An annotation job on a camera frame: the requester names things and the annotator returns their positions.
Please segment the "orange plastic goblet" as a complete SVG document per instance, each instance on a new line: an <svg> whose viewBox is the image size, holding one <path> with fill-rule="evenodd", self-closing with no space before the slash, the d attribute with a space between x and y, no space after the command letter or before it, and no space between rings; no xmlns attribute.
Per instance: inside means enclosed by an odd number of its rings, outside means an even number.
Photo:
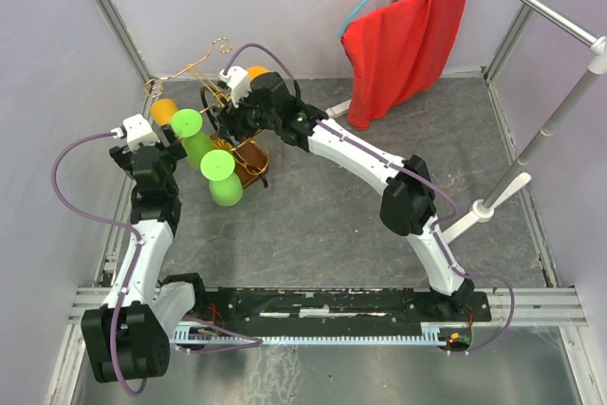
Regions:
<svg viewBox="0 0 607 405"><path fill-rule="evenodd" d="M159 127L170 124L171 118L179 110L173 99L163 98L154 101L150 107L150 115Z"/></svg>
<svg viewBox="0 0 607 405"><path fill-rule="evenodd" d="M262 65L252 65L247 68L247 73L250 80L253 81L256 78L269 73L269 70Z"/></svg>

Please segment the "gold wire wine glass rack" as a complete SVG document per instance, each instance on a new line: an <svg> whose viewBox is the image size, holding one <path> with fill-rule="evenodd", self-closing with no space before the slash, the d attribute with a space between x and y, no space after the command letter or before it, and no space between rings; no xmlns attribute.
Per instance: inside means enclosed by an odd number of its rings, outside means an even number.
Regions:
<svg viewBox="0 0 607 405"><path fill-rule="evenodd" d="M212 50L219 45L219 52L223 55L231 53L233 42L227 37L219 37L212 41L208 50L198 60L187 64L185 67L167 76L151 77L145 84L144 90L151 98L152 103L163 96L163 84L167 81L185 78L187 75L201 84L200 97L202 108L199 113L206 117L212 126L213 133L210 134L213 146L217 149L228 151L236 161L236 174L243 188L250 187L254 182L260 180L265 187L268 186L266 174L269 167L268 151L256 143L256 134L243 141L236 139L221 139L217 135L218 113L221 108L231 103L230 95L226 89L219 86L217 79L205 74L199 67L212 55Z"/></svg>

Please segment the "green plastic goblet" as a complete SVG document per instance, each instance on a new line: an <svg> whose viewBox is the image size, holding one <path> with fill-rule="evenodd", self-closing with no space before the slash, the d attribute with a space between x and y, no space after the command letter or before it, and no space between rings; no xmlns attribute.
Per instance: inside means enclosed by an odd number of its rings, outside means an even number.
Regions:
<svg viewBox="0 0 607 405"><path fill-rule="evenodd" d="M201 160L200 171L209 181L212 199L219 206L234 206L243 196L243 187L235 170L236 161L225 150L209 151Z"/></svg>
<svg viewBox="0 0 607 405"><path fill-rule="evenodd" d="M192 108L180 109L172 115L170 125L186 151L186 161L200 171L203 157L214 149L211 138L203 132L202 115Z"/></svg>

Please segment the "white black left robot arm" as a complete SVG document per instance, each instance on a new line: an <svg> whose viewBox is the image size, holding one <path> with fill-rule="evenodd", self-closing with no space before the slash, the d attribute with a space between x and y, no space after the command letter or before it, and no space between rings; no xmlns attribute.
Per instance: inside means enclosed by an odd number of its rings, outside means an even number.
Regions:
<svg viewBox="0 0 607 405"><path fill-rule="evenodd" d="M111 148L110 156L135 182L131 192L129 246L117 280L102 305L84 312L81 329L99 383L163 376L170 342L182 318L198 320L209 297L197 273L158 278L181 215L174 177L183 148L160 142Z"/></svg>

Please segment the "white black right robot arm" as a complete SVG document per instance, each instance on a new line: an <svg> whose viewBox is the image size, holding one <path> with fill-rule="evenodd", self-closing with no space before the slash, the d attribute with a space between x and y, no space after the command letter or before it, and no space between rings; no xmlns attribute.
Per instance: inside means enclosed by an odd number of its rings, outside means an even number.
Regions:
<svg viewBox="0 0 607 405"><path fill-rule="evenodd" d="M219 74L217 132L243 142L263 131L283 143L326 158L370 185L381 197L379 218L404 237L424 267L430 286L430 310L453 321L464 314L473 281L455 260L441 230L434 199L441 192L419 156L405 159L384 152L342 128L321 109L304 102L299 87L289 89L276 72L253 76L242 67Z"/></svg>

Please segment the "red cloth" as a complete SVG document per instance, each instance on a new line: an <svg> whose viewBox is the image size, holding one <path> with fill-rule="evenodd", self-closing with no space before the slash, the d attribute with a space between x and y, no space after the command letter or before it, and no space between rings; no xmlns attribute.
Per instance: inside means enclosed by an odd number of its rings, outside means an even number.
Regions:
<svg viewBox="0 0 607 405"><path fill-rule="evenodd" d="M340 37L353 70L347 120L366 130L430 89L450 57L467 0L400 0L350 23Z"/></svg>

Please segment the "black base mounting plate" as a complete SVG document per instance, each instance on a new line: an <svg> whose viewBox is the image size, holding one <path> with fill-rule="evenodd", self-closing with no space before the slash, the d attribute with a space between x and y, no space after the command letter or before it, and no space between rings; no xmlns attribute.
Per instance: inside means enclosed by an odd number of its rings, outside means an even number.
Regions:
<svg viewBox="0 0 607 405"><path fill-rule="evenodd" d="M253 337L419 335L423 323L491 320L484 292L452 307L413 288L208 288L188 314Z"/></svg>

